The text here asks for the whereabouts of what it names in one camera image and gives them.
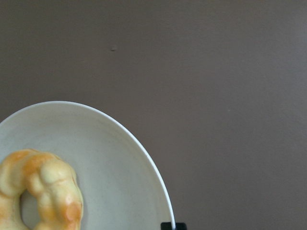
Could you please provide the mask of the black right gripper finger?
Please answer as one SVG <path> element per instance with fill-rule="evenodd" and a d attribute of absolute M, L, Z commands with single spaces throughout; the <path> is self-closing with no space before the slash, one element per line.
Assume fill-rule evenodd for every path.
<path fill-rule="evenodd" d="M 162 222 L 160 228 L 161 230 L 187 230 L 187 225 L 184 222 L 176 222 L 173 226 L 171 222 Z"/>

